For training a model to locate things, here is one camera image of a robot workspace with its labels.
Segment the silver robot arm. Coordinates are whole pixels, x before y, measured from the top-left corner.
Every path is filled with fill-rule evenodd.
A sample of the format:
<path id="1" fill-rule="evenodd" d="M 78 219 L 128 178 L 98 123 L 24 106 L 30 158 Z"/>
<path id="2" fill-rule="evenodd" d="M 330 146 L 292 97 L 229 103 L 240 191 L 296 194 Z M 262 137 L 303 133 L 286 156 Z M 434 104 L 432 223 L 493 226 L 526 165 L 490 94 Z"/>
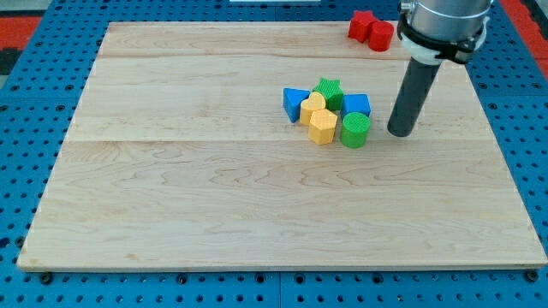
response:
<path id="1" fill-rule="evenodd" d="M 397 36 L 425 65 L 469 62 L 485 42 L 492 0 L 400 0 Z"/>

